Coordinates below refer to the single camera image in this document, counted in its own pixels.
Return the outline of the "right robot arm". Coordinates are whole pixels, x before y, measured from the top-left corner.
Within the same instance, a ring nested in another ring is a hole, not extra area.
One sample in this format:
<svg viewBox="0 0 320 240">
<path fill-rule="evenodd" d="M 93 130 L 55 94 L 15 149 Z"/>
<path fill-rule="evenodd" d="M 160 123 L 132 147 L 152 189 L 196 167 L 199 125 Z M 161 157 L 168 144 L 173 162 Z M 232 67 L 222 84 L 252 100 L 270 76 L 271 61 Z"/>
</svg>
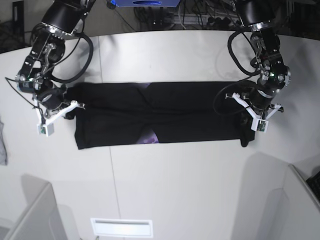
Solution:
<svg viewBox="0 0 320 240">
<path fill-rule="evenodd" d="M 5 79 L 8 84 L 16 83 L 13 90 L 19 96 L 32 95 L 35 102 L 31 106 L 38 111 L 41 123 L 58 114 L 68 120 L 75 117 L 70 109 L 72 102 L 65 98 L 65 94 L 67 85 L 84 75 L 93 58 L 92 40 L 78 29 L 85 26 L 94 4 L 93 0 L 55 0 L 44 14 L 30 53 L 15 79 Z M 68 58 L 65 55 L 66 36 L 85 40 L 89 53 L 84 66 L 75 76 L 61 79 L 54 76 L 53 71 Z"/>
</svg>

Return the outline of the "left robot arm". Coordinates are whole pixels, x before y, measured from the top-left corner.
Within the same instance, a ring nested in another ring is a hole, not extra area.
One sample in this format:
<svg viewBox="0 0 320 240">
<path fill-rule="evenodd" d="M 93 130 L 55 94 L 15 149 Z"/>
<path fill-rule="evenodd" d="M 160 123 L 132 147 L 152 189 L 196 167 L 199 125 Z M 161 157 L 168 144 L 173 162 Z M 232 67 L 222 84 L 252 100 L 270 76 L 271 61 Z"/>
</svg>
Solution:
<svg viewBox="0 0 320 240">
<path fill-rule="evenodd" d="M 232 99 L 241 108 L 234 112 L 219 111 L 217 104 L 213 109 L 219 116 L 239 116 L 240 144 L 247 147 L 253 141 L 256 132 L 266 133 L 270 118 L 277 112 L 284 112 L 281 104 L 273 104 L 274 98 L 291 82 L 291 71 L 284 64 L 280 53 L 280 39 L 274 30 L 276 18 L 272 6 L 267 0 L 234 0 L 233 8 L 241 24 L 229 36 L 227 48 L 239 70 L 247 77 L 222 88 L 215 96 Z M 232 43 L 238 35 L 251 31 L 248 38 L 254 58 L 251 60 L 253 72 L 247 71 L 234 54 Z"/>
</svg>

